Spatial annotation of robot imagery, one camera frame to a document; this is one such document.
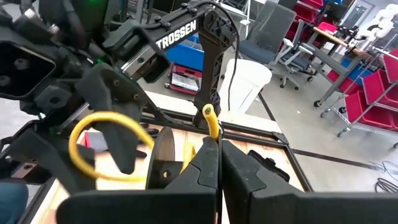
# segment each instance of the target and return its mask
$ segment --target blue box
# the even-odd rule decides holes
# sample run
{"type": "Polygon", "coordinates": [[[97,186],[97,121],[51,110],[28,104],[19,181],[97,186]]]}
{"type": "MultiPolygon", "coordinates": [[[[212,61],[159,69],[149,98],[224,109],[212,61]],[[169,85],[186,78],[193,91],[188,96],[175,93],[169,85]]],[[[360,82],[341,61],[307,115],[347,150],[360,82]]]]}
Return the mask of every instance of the blue box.
{"type": "MultiPolygon", "coordinates": [[[[351,60],[347,59],[347,58],[341,61],[341,65],[346,68],[350,65],[350,63],[351,63],[351,60]]],[[[350,79],[352,79],[352,81],[354,81],[362,73],[363,70],[364,70],[364,67],[362,65],[358,64],[354,68],[354,70],[348,75],[348,78],[350,78],[350,79]]],[[[372,70],[367,70],[361,75],[361,77],[365,78],[368,75],[372,75],[372,73],[373,73],[372,70]]],[[[360,78],[356,81],[356,83],[358,83],[359,85],[363,85],[362,79],[360,79],[360,78]]]]}
{"type": "MultiPolygon", "coordinates": [[[[187,38],[187,40],[194,45],[199,45],[200,43],[199,37],[197,35],[191,35],[187,38]]],[[[178,44],[166,51],[166,57],[171,62],[199,71],[203,71],[204,56],[205,53],[202,50],[188,46],[184,43],[178,44]]]]}

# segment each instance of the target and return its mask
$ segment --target workbench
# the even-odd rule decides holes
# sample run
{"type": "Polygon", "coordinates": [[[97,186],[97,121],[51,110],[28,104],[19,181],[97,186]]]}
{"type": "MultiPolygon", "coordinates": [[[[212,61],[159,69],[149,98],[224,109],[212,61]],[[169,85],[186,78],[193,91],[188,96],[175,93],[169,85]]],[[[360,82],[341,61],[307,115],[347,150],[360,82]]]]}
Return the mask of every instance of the workbench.
{"type": "Polygon", "coordinates": [[[370,55],[368,55],[366,52],[363,52],[362,50],[359,49],[353,49],[353,53],[356,55],[355,58],[351,61],[350,65],[348,67],[344,67],[340,64],[340,62],[337,62],[336,60],[332,59],[333,53],[335,53],[336,49],[339,46],[343,46],[345,48],[348,48],[348,44],[345,42],[345,40],[337,38],[333,36],[332,34],[323,31],[317,27],[313,28],[313,34],[310,38],[310,40],[307,42],[311,48],[315,49],[313,55],[321,60],[321,64],[318,66],[315,66],[314,64],[313,67],[317,71],[317,73],[320,73],[323,75],[327,80],[329,78],[327,77],[327,74],[325,74],[322,71],[322,68],[325,64],[327,64],[332,70],[336,71],[340,77],[335,81],[332,82],[332,86],[326,91],[326,93],[317,101],[314,102],[315,107],[319,107],[322,105],[323,102],[325,102],[335,91],[338,91],[338,87],[343,83],[343,81],[348,78],[349,74],[355,69],[355,67],[362,61],[362,59],[369,59],[370,55]],[[316,48],[313,46],[313,42],[315,39],[318,37],[318,35],[322,35],[326,37],[334,46],[331,48],[331,50],[326,54],[322,52],[321,49],[316,48]]]}
{"type": "MultiPolygon", "coordinates": [[[[172,115],[171,111],[173,111],[173,113],[177,113],[179,116],[183,114],[185,116],[191,116],[197,111],[193,104],[187,100],[151,92],[147,92],[147,94],[150,96],[151,100],[168,115],[172,115]]],[[[290,185],[302,191],[312,191],[289,145],[283,142],[283,135],[280,133],[280,129],[275,121],[246,114],[232,114],[226,110],[221,112],[219,119],[224,126],[224,139],[230,139],[235,146],[245,153],[248,153],[249,150],[255,150],[264,158],[272,158],[275,160],[277,167],[290,175],[290,185]],[[239,131],[240,128],[242,128],[242,130],[246,128],[244,133],[239,131]],[[255,136],[258,135],[256,131],[263,133],[262,136],[255,136]],[[240,136],[244,141],[237,141],[237,136],[240,136]]],[[[146,116],[145,113],[142,115],[141,122],[150,123],[150,128],[162,129],[162,126],[154,125],[150,121],[150,116],[146,116]]],[[[173,128],[174,133],[176,161],[182,161],[183,145],[186,142],[191,142],[197,151],[201,146],[203,137],[206,136],[204,133],[197,133],[198,131],[195,131],[195,128],[189,129],[189,127],[184,126],[172,126],[171,128],[173,128]]],[[[82,133],[78,142],[83,142],[83,135],[84,133],[82,133]]],[[[146,152],[148,156],[145,159],[136,160],[136,169],[132,175],[146,176],[151,150],[143,145],[139,146],[138,150],[146,152]]],[[[96,170],[111,175],[125,175],[120,173],[117,169],[116,164],[108,152],[96,155],[96,170]]],[[[97,180],[96,184],[99,190],[136,190],[144,189],[145,187],[144,182],[130,184],[101,179],[97,180]]],[[[55,211],[60,203],[68,197],[62,185],[60,185],[55,178],[52,178],[40,188],[38,196],[36,197],[37,198],[29,205],[27,212],[22,217],[21,223],[55,223],[55,211]]],[[[228,223],[225,202],[223,211],[223,223],[228,223]]]]}

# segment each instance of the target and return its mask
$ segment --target person's leg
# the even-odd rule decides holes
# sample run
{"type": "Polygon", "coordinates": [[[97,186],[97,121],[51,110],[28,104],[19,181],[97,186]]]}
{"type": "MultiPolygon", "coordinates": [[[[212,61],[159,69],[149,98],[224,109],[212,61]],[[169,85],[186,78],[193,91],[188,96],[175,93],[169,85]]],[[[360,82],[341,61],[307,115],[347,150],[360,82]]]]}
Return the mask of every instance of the person's leg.
{"type": "Polygon", "coordinates": [[[0,223],[16,224],[26,209],[28,197],[25,184],[0,183],[0,223]]]}

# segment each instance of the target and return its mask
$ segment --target wheel caster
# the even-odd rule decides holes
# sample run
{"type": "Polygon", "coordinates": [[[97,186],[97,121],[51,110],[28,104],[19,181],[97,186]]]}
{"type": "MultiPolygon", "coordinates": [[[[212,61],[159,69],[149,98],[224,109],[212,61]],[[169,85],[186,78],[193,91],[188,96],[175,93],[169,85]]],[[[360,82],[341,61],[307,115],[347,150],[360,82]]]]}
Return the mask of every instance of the wheel caster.
{"type": "Polygon", "coordinates": [[[347,113],[347,109],[344,106],[342,106],[341,108],[338,108],[338,111],[340,113],[347,113]]]}
{"type": "Polygon", "coordinates": [[[321,118],[325,118],[326,115],[328,115],[328,113],[329,113],[329,111],[323,111],[323,112],[321,113],[321,118]]]}
{"type": "Polygon", "coordinates": [[[322,104],[321,104],[321,101],[320,100],[317,100],[317,101],[315,101],[315,102],[313,102],[313,106],[314,107],[320,107],[322,104]]]}
{"type": "Polygon", "coordinates": [[[340,131],[338,134],[337,134],[337,137],[342,137],[343,135],[345,135],[347,133],[347,129],[343,129],[342,131],[340,131]]]}

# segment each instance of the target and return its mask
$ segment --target gray office chair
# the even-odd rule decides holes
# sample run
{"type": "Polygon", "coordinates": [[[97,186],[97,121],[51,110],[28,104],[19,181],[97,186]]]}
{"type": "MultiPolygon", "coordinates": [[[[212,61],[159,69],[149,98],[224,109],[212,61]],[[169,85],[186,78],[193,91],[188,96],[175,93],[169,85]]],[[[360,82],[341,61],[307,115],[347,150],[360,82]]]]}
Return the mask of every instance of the gray office chair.
{"type": "Polygon", "coordinates": [[[246,40],[240,41],[240,53],[257,62],[275,65],[293,47],[293,43],[284,37],[295,16],[293,10],[267,1],[257,15],[246,40]]]}
{"type": "Polygon", "coordinates": [[[310,61],[309,59],[304,57],[304,54],[312,55],[312,51],[306,46],[300,44],[300,37],[304,25],[305,23],[303,20],[298,20],[297,31],[292,42],[294,48],[289,53],[285,54],[279,59],[278,63],[282,65],[283,70],[273,73],[282,77],[280,79],[281,88],[284,88],[286,85],[286,81],[289,80],[295,85],[295,90],[298,90],[300,86],[297,81],[295,81],[294,77],[297,76],[299,73],[309,75],[309,73],[307,73],[307,70],[310,68],[310,61]]]}

